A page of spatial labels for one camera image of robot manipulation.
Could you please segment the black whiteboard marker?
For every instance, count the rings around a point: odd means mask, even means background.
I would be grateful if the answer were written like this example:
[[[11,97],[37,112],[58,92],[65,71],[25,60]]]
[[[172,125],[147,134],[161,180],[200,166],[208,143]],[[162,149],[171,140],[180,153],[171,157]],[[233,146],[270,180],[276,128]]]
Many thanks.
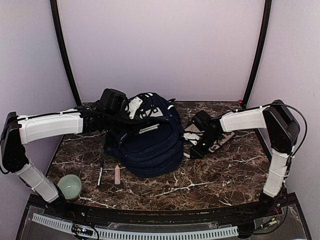
[[[159,127],[159,124],[155,124],[155,125],[140,129],[138,134],[141,135],[141,134],[156,130],[156,129],[158,129],[158,127]]]

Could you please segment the navy blue student backpack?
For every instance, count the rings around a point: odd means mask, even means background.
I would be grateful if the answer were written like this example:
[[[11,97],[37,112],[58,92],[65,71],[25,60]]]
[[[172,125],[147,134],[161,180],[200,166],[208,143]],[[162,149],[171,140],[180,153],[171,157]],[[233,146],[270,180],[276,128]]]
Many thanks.
[[[184,128],[172,101],[155,92],[145,92],[130,98],[125,110],[130,119],[151,123],[136,132],[108,131],[104,153],[116,157],[139,178],[153,178],[175,170],[184,157]],[[158,129],[139,134],[139,130],[156,124]]]

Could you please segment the pink translucent glue bottle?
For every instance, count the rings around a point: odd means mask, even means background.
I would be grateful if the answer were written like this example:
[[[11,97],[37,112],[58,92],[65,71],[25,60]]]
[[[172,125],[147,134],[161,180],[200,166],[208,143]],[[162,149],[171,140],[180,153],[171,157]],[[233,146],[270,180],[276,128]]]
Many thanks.
[[[116,165],[114,169],[114,184],[120,185],[121,184],[121,169],[119,165]]]

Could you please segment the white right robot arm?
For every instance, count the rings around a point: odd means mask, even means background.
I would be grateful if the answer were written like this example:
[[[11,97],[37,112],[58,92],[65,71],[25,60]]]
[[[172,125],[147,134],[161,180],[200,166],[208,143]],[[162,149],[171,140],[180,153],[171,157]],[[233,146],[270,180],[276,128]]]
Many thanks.
[[[219,116],[200,111],[192,120],[200,130],[200,137],[190,148],[190,158],[202,159],[226,133],[264,131],[268,137],[270,165],[261,193],[266,198],[255,205],[255,213],[266,217],[274,210],[272,199],[280,193],[290,174],[292,160],[303,143],[299,140],[301,127],[294,114],[300,115],[301,112],[280,99],[252,108],[234,109]]]

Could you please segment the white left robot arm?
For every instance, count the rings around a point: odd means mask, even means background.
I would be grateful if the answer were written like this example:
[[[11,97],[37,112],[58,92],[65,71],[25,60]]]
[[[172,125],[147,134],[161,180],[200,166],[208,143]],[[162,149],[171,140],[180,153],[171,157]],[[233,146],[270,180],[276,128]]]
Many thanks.
[[[7,115],[0,134],[0,171],[18,176],[36,192],[60,218],[71,213],[62,191],[50,181],[31,160],[29,145],[57,141],[65,135],[84,134],[95,131],[134,128],[143,120],[130,118],[127,113],[106,113],[81,106],[68,110],[36,115]]]

